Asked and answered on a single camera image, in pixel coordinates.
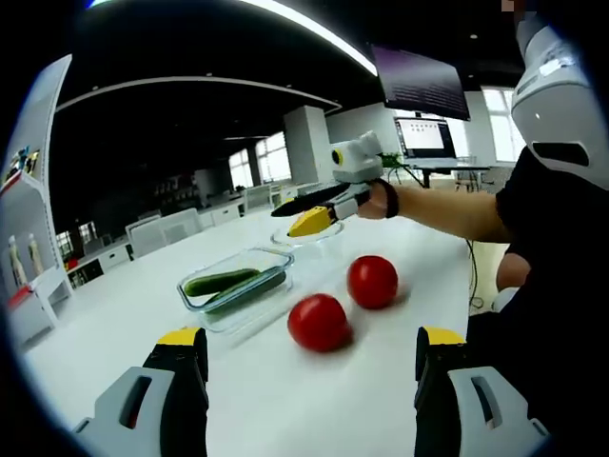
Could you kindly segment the person's right hand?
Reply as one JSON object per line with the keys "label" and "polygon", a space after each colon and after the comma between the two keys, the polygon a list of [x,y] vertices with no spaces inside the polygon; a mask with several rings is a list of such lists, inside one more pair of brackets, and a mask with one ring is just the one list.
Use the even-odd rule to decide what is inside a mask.
{"label": "person's right hand", "polygon": [[369,191],[369,199],[359,206],[358,216],[364,219],[381,220],[386,218],[387,194],[384,186],[373,183]]}

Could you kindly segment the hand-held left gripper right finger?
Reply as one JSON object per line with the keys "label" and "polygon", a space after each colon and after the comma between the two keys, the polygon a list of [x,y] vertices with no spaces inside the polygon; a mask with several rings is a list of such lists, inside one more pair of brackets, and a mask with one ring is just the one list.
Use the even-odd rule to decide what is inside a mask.
{"label": "hand-held left gripper right finger", "polygon": [[420,327],[416,456],[533,456],[549,438],[526,399],[456,332]]}

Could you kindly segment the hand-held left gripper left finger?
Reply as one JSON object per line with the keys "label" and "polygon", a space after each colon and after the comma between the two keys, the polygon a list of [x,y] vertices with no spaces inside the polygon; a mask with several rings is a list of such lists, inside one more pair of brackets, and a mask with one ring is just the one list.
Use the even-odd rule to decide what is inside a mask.
{"label": "hand-held left gripper left finger", "polygon": [[207,381],[206,331],[174,330],[97,398],[74,434],[95,456],[206,456]]}

